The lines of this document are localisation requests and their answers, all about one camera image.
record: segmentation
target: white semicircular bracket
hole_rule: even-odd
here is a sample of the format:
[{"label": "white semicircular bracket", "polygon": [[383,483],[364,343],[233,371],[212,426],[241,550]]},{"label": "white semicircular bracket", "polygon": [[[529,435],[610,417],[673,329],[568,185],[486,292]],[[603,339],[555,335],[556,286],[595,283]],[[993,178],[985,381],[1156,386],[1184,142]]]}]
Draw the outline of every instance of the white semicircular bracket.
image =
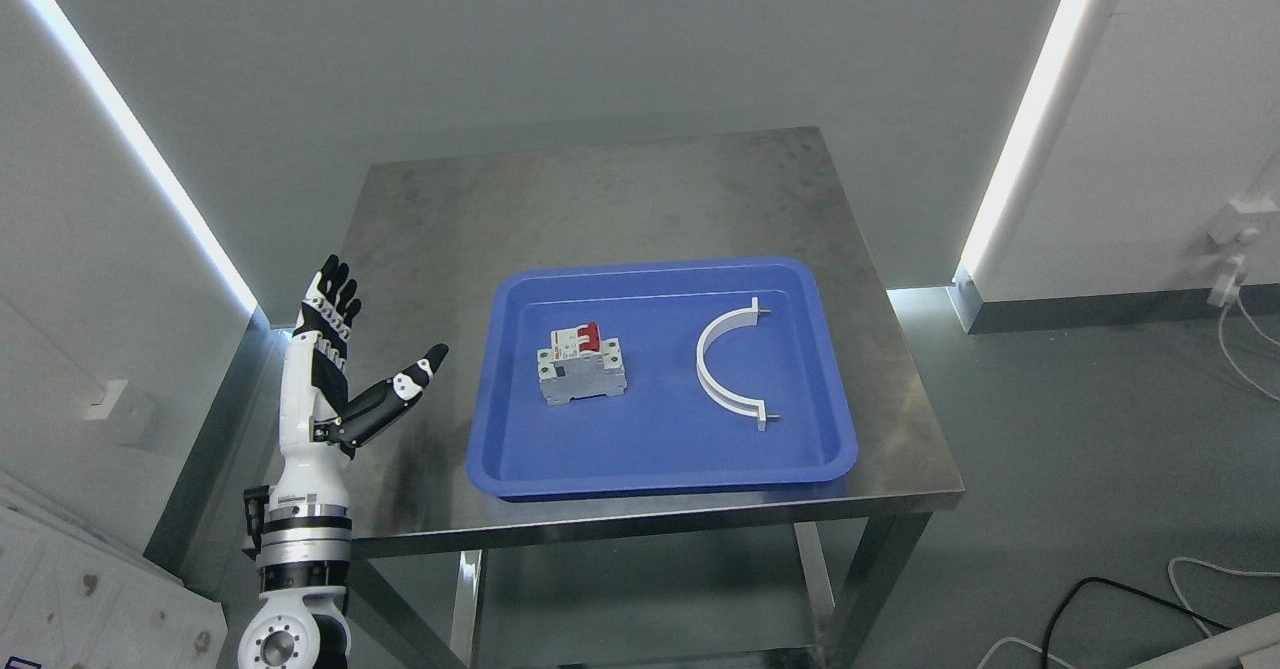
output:
[{"label": "white semicircular bracket", "polygon": [[763,399],[749,399],[749,397],[733,394],[727,388],[723,388],[721,382],[717,382],[716,377],[707,368],[707,348],[727,331],[736,330],[736,327],[754,327],[756,319],[763,313],[769,313],[769,310],[760,310],[759,297],[754,295],[751,297],[750,306],[745,306],[741,310],[732,310],[732,312],[726,312],[713,319],[712,324],[708,324],[698,338],[698,381],[703,385],[707,395],[712,397],[716,404],[723,405],[724,409],[732,411],[735,414],[753,417],[758,431],[764,431],[764,422],[768,422],[768,420],[777,420],[780,417],[767,413]]}]

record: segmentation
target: white robotic arm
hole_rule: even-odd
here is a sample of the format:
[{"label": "white robotic arm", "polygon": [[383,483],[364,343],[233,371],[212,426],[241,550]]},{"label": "white robotic arm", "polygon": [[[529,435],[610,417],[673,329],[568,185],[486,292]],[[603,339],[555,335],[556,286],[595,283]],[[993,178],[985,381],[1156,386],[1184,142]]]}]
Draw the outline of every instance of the white robotic arm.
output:
[{"label": "white robotic arm", "polygon": [[356,449],[416,404],[449,347],[347,400],[347,342],[360,313],[356,280],[334,255],[315,274],[284,353],[280,454],[274,487],[244,492],[262,608],[241,638],[241,669],[347,666],[339,609],[351,560],[351,501],[342,471]]}]

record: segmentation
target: plastic tray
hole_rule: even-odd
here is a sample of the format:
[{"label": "plastic tray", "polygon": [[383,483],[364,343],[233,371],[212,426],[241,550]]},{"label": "plastic tray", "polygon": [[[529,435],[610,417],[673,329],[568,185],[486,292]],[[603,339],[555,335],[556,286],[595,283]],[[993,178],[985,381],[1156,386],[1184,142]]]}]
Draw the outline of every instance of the plastic tray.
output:
[{"label": "plastic tray", "polygon": [[[754,418],[717,405],[698,381],[704,327],[758,295],[772,310],[707,353],[724,388],[764,399]],[[622,345],[627,390],[548,405],[539,349],[558,327],[599,322]],[[818,484],[858,458],[813,272],[794,258],[550,269],[503,281],[476,395],[467,473],[503,499]]]}]

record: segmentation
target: wall outlet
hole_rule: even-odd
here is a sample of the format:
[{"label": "wall outlet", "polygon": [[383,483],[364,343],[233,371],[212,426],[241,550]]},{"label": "wall outlet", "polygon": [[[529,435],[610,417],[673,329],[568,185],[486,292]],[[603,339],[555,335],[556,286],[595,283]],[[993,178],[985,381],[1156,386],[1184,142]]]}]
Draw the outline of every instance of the wall outlet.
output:
[{"label": "wall outlet", "polygon": [[1217,246],[1228,246],[1234,240],[1252,244],[1257,237],[1270,230],[1277,215],[1280,207],[1276,207],[1270,196],[1263,196],[1262,200],[1230,200],[1213,217],[1208,235]]},{"label": "wall outlet", "polygon": [[1208,303],[1212,306],[1235,304],[1240,297],[1240,285],[1244,283],[1244,255],[1230,255],[1222,258],[1222,267],[1217,272],[1217,280],[1208,290]]},{"label": "wall outlet", "polygon": [[106,382],[106,395],[84,414],[93,436],[110,444],[136,444],[155,417],[156,403],[128,379]]}]

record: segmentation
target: circuit breaker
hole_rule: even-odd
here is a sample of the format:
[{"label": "circuit breaker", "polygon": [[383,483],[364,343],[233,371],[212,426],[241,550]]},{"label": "circuit breaker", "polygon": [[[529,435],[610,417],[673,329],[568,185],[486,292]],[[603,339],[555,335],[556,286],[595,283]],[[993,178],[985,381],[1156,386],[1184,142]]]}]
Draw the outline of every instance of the circuit breaker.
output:
[{"label": "circuit breaker", "polygon": [[552,345],[538,350],[538,386],[547,404],[586,397],[617,397],[627,388],[618,338],[600,338],[595,322],[552,333]]}]

